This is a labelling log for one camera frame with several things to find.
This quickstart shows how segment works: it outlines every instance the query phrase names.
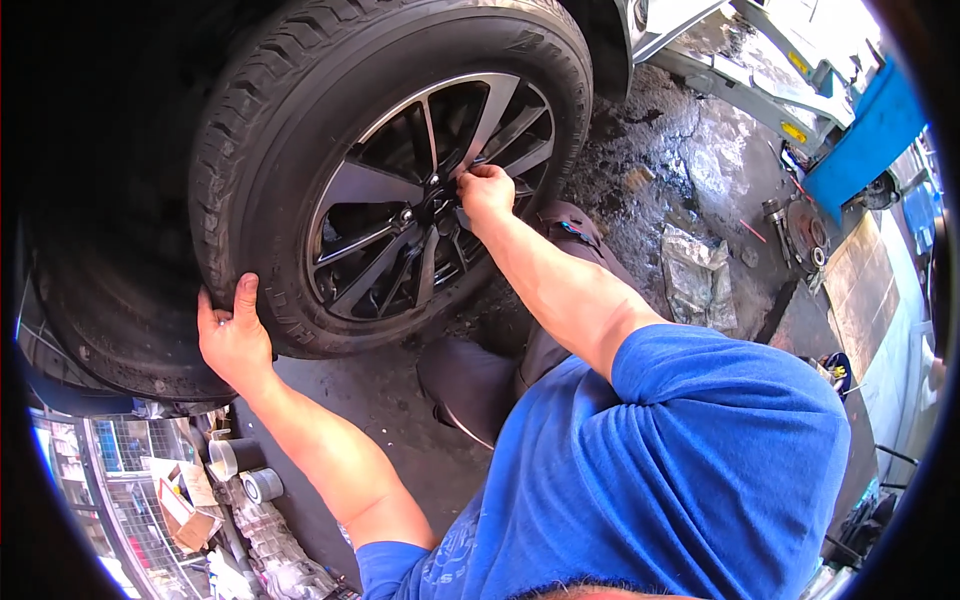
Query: blue t-shirt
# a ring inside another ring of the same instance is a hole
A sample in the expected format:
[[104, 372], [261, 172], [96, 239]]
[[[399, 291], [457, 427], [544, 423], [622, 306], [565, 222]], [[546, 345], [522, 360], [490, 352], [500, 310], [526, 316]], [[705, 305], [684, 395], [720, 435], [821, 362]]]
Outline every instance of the blue t-shirt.
[[612, 382], [571, 356], [534, 385], [437, 548], [357, 549], [364, 598], [506, 599], [591, 580], [795, 600], [850, 444], [827, 382], [776, 348], [676, 324], [628, 337]]

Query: cardboard box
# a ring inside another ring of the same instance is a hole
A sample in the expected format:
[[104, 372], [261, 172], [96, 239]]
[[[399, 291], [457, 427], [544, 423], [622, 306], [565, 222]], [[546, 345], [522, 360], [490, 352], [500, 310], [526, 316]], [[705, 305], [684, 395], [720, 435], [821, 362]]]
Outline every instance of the cardboard box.
[[[150, 473], [170, 538], [185, 553], [206, 548], [206, 541], [224, 524], [224, 514], [213, 497], [204, 468], [184, 461], [154, 458], [150, 461]], [[177, 493], [178, 481], [185, 487], [185, 493]]]

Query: yellow label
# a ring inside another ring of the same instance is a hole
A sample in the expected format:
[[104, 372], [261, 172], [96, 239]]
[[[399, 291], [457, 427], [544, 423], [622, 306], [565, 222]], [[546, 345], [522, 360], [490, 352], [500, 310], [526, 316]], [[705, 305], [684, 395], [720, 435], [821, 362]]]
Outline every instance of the yellow label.
[[780, 121], [780, 128], [783, 129], [787, 133], [787, 135], [789, 135], [790, 137], [793, 137], [801, 144], [806, 143], [806, 135], [804, 134], [804, 132], [801, 132], [790, 123], [787, 123], [786, 121]]
[[794, 54], [793, 51], [786, 53], [786, 57], [797, 65], [797, 68], [800, 69], [800, 72], [804, 74], [804, 77], [810, 74], [810, 67], [806, 66], [804, 60]]

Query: alloy wheel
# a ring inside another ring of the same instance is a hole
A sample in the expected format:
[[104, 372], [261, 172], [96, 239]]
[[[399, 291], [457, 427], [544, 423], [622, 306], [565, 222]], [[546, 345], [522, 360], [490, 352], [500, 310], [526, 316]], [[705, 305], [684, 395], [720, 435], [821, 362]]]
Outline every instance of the alloy wheel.
[[307, 228], [307, 279], [343, 319], [389, 319], [425, 306], [486, 255], [456, 178], [492, 163], [514, 178], [524, 214], [553, 154], [545, 97], [505, 73], [433, 84], [384, 113], [351, 145]]

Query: hair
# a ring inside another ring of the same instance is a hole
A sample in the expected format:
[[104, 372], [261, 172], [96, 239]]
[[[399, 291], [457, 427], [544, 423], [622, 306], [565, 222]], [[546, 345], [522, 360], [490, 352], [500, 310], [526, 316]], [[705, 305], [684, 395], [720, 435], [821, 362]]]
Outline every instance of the hair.
[[602, 591], [603, 589], [620, 589], [651, 595], [669, 593], [666, 588], [640, 586], [626, 579], [602, 579], [588, 575], [570, 578], [565, 581], [556, 580], [545, 586], [528, 589], [513, 595], [508, 600], [574, 600], [584, 593]]

